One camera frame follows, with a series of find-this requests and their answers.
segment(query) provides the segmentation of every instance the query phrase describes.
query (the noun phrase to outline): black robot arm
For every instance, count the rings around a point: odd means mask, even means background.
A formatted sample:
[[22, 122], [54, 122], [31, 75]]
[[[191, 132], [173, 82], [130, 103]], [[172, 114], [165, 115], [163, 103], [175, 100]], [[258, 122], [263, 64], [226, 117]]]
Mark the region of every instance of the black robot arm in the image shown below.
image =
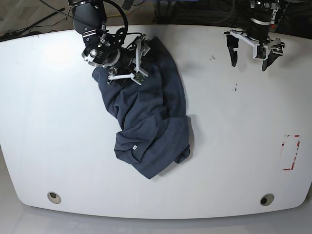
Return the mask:
[[278, 38], [269, 37], [270, 26], [274, 24], [279, 8], [279, 0], [249, 0], [248, 27], [245, 30], [230, 30], [224, 33], [227, 36], [233, 67], [237, 63], [239, 39], [253, 47], [253, 59], [263, 61], [262, 71], [265, 71], [278, 57], [283, 56], [285, 44]]
[[[106, 13], [103, 2], [117, 8], [124, 27], [110, 34], [106, 30]], [[128, 34], [128, 21], [122, 9], [111, 0], [69, 0], [72, 8], [75, 30], [82, 34], [86, 48], [82, 56], [86, 62], [95, 67], [109, 68], [108, 82], [130, 78], [141, 85], [148, 73], [140, 67], [141, 57], [150, 49], [145, 43], [145, 35], [140, 34], [129, 48], [124, 48]]]

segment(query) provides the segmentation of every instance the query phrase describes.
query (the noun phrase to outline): floor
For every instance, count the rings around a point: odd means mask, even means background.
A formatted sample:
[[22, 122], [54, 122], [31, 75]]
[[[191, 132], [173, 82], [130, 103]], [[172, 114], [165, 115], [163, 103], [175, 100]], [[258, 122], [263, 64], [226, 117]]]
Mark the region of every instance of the floor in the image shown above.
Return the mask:
[[[67, 0], [46, 0], [45, 2], [56, 9], [64, 7], [64, 12], [69, 12]], [[123, 0], [114, 0], [114, 2], [121, 6]], [[134, 4], [139, 3], [141, 3], [141, 0], [135, 0], [134, 2]], [[113, 6], [105, 3], [105, 10], [108, 16], [108, 26], [123, 24], [122, 18]], [[51, 13], [53, 13], [53, 10], [43, 5], [38, 0], [0, 0], [0, 36], [7, 32], [25, 28]], [[154, 3], [152, 1], [145, 1], [138, 6], [133, 6], [130, 11], [126, 12], [126, 15], [130, 25], [151, 24], [155, 18]], [[42, 22], [39, 25], [41, 27], [36, 27], [31, 30], [47, 33], [52, 30], [63, 31], [73, 29], [72, 20], [65, 20], [65, 18], [65, 16], [57, 14], [45, 22]]]

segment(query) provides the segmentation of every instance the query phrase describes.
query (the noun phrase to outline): white tabletop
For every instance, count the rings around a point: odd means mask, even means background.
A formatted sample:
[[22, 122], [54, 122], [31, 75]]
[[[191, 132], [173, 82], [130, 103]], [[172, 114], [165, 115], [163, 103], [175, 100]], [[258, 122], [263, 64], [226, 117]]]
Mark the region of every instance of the white tabletop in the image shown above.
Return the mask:
[[[226, 30], [129, 28], [158, 36], [170, 51], [191, 119], [191, 156], [151, 180], [116, 159], [120, 127], [105, 110], [93, 67], [81, 57], [81, 35], [0, 43], [0, 144], [19, 199], [57, 211], [156, 219], [299, 206], [312, 181], [312, 42], [278, 35], [284, 56], [266, 72], [240, 42], [233, 68]], [[51, 203], [48, 192], [62, 202]], [[274, 194], [269, 206], [260, 205], [265, 194]]]

